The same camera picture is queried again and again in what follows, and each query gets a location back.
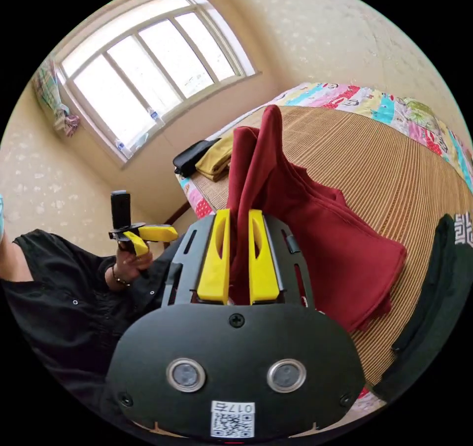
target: person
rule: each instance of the person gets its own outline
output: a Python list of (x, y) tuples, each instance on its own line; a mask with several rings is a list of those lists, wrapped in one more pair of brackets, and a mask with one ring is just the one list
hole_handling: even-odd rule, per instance
[(0, 195), (0, 285), (33, 352), (82, 404), (151, 442), (156, 435), (143, 436), (142, 428), (129, 424), (105, 378), (126, 329), (161, 306), (182, 238), (155, 260), (151, 250), (141, 257), (121, 249), (100, 257), (40, 229), (10, 240)]

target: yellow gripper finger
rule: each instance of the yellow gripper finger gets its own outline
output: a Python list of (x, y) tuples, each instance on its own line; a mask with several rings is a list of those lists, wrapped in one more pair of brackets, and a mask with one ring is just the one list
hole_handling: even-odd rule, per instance
[(123, 233), (123, 235), (126, 236), (133, 243), (133, 247), (135, 248), (135, 254), (137, 255), (137, 257), (148, 253), (149, 248), (140, 236), (133, 234), (131, 231), (126, 231)]
[(230, 278), (230, 210), (215, 214), (197, 295), (203, 302), (228, 302)]
[(250, 304), (276, 301), (279, 285), (263, 213), (251, 209), (248, 218)]
[(150, 242), (172, 242), (178, 237), (176, 229), (167, 224), (142, 226), (138, 231), (143, 240)]

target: curtain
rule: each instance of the curtain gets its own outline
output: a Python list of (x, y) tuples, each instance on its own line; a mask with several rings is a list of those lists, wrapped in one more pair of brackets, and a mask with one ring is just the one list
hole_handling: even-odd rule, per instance
[(79, 126), (79, 117), (70, 113), (61, 102), (58, 88), (58, 76), (54, 61), (48, 57), (33, 75), (32, 84), (38, 101), (45, 104), (54, 118), (54, 129), (72, 137)]

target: window pane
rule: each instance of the window pane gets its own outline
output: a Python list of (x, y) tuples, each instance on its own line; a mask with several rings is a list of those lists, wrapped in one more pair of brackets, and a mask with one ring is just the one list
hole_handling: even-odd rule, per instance
[(74, 82), (126, 147), (154, 126), (146, 109), (103, 56), (96, 58)]
[(116, 17), (94, 32), (64, 60), (64, 71), (71, 76), (88, 58), (116, 36), (152, 17), (188, 6), (187, 0), (154, 0)]
[(148, 27), (139, 34), (185, 97), (213, 84), (192, 48), (170, 21)]
[(127, 37), (108, 52), (160, 116), (181, 102), (159, 68), (134, 37)]
[(218, 46), (212, 34), (198, 18), (197, 14), (193, 12), (184, 14), (176, 17), (176, 21), (182, 26), (201, 51), (220, 81), (235, 75), (222, 49)]

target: patterned bedsheet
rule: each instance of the patterned bedsheet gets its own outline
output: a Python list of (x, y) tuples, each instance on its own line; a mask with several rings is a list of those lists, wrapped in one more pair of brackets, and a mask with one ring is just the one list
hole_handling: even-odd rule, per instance
[[(473, 193), (472, 155), (454, 132), (425, 104), (412, 98), (398, 98), (374, 88), (336, 83), (302, 83), (281, 93), (268, 103), (248, 111), (209, 136), (208, 139), (219, 137), (236, 126), (239, 121), (268, 104), (338, 109), (361, 114), (387, 124), (445, 159), (454, 167)], [(193, 184), (192, 177), (182, 178), (177, 175), (177, 179), (198, 218), (214, 213), (199, 189)]]

